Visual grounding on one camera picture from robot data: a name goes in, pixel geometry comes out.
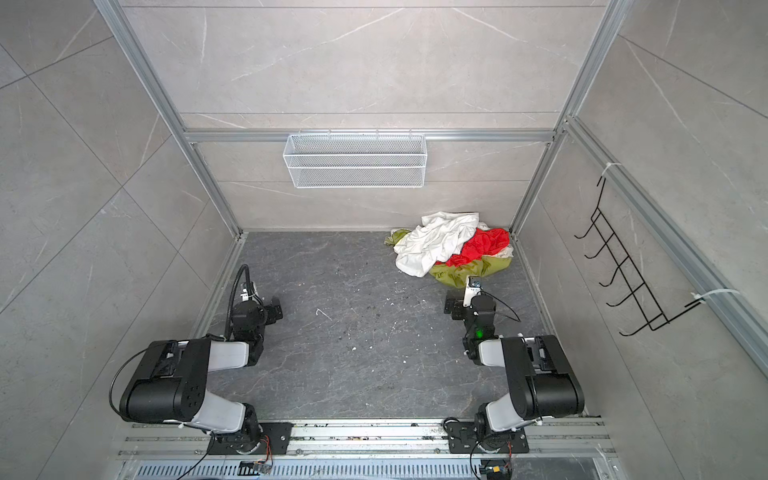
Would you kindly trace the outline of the red cloth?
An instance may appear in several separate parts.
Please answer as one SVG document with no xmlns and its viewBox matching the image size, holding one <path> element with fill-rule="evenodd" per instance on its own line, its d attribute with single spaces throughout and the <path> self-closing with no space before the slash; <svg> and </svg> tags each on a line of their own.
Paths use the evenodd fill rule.
<svg viewBox="0 0 768 480">
<path fill-rule="evenodd" d="M 510 238 L 506 230 L 477 228 L 475 234 L 463 244 L 460 252 L 453 254 L 445 264 L 450 267 L 463 266 L 484 256 L 494 256 L 509 244 Z"/>
</svg>

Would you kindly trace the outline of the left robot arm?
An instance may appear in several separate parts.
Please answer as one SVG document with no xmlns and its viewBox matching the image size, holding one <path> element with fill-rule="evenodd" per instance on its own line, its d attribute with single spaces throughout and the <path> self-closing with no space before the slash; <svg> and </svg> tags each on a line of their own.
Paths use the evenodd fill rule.
<svg viewBox="0 0 768 480">
<path fill-rule="evenodd" d="M 274 297 L 262 304 L 245 299 L 227 314 L 224 337 L 154 341 L 140 359 L 118 402 L 110 406 L 126 422 L 175 424 L 207 432 L 215 446 L 250 454 L 266 445 L 255 408 L 227 400 L 208 387 L 211 373 L 255 366 L 266 327 L 283 318 Z"/>
</svg>

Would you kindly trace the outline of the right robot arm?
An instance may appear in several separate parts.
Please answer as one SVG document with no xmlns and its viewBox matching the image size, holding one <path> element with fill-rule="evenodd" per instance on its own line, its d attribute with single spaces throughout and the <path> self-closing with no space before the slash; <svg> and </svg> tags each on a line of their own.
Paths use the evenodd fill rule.
<svg viewBox="0 0 768 480">
<path fill-rule="evenodd" d="M 505 372 L 507 392 L 475 414 L 478 442 L 517 433 L 538 420 L 584 411 L 585 395 L 556 336 L 497 335 L 496 298 L 484 291 L 470 298 L 448 293 L 444 313 L 463 323 L 462 345 L 468 359 Z"/>
</svg>

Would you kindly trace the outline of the green cloth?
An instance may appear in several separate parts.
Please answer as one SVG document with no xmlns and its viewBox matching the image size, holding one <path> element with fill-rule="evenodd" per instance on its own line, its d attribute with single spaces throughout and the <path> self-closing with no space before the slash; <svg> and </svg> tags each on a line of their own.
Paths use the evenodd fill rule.
<svg viewBox="0 0 768 480">
<path fill-rule="evenodd" d="M 394 245 L 409 232 L 411 231 L 405 229 L 396 230 L 385 240 L 385 244 L 394 249 Z M 445 262 L 438 262 L 425 276 L 430 275 L 438 282 L 449 287 L 462 288 L 468 276 L 486 277 L 492 275 L 508 268 L 511 261 L 512 258 L 484 256 L 482 259 L 463 266 L 450 267 Z"/>
</svg>

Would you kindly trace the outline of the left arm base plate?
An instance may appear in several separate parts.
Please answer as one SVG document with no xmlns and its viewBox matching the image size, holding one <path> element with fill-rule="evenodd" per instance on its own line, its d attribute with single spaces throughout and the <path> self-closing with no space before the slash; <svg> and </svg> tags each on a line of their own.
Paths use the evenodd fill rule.
<svg viewBox="0 0 768 480">
<path fill-rule="evenodd" d="M 239 432 L 215 434 L 209 455 L 262 455 L 270 450 L 273 455 L 287 453 L 293 424 L 290 422 L 260 423 L 251 432 L 244 427 Z"/>
</svg>

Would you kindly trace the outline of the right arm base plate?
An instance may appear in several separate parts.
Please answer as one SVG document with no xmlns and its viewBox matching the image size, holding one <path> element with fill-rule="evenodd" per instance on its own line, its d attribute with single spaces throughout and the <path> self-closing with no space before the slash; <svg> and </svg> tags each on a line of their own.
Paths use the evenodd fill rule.
<svg viewBox="0 0 768 480">
<path fill-rule="evenodd" d="M 525 432 L 517 431 L 481 433 L 473 422 L 448 417 L 441 422 L 452 454 L 511 453 L 530 451 Z"/>
</svg>

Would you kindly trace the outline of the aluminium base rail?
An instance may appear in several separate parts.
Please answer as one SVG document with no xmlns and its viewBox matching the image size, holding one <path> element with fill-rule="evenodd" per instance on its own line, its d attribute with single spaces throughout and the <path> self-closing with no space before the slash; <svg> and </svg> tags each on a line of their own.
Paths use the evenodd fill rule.
<svg viewBox="0 0 768 480">
<path fill-rule="evenodd" d="M 293 424 L 287 453 L 209 455 L 192 429 L 130 425 L 108 479 L 623 479 L 599 417 L 545 419 L 523 431 L 525 454 L 452 454 L 440 419 L 277 420 Z"/>
</svg>

